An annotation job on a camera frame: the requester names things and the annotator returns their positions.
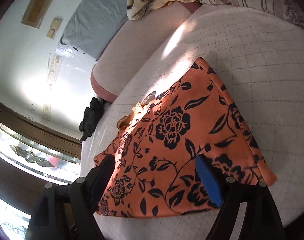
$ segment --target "black cloth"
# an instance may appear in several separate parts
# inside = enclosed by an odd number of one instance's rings
[[[84,142],[88,137],[91,137],[94,133],[98,122],[104,113],[104,104],[106,101],[102,98],[92,98],[90,107],[87,107],[84,111],[83,121],[80,123],[79,130],[83,132],[83,136],[80,142]]]
[[[284,229],[286,240],[304,240],[304,213]]]

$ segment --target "silver screw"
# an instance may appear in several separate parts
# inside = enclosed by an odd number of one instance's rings
[[[84,181],[85,181],[84,177],[79,177],[79,178],[76,179],[76,182],[79,183],[79,184],[83,183]]]
[[[233,183],[233,182],[235,182],[235,179],[233,177],[227,177],[226,181],[229,183]]]
[[[51,182],[48,182],[45,184],[45,188],[52,188],[53,184]]]
[[[267,186],[267,184],[266,184],[264,181],[259,181],[259,185],[260,185],[261,187]]]

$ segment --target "gray sheet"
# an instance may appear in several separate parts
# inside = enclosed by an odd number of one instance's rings
[[[126,20],[126,0],[82,0],[61,41],[98,59]]]

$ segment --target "pink mattress trim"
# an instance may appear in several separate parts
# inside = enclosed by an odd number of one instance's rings
[[[105,101],[108,101],[110,103],[113,103],[114,100],[117,98],[115,94],[112,94],[111,92],[107,91],[103,87],[100,86],[100,84],[96,81],[93,70],[91,72],[91,85],[94,90],[94,92],[100,97],[103,98]]]

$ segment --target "floral pattern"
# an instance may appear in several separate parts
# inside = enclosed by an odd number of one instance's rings
[[[156,139],[164,140],[164,147],[174,150],[184,135],[190,129],[190,115],[183,113],[180,106],[168,110],[156,126]]]
[[[142,111],[94,158],[96,166],[107,154],[116,160],[99,214],[151,218],[217,208],[196,172],[199,154],[241,183],[276,180],[228,90],[203,59]]]

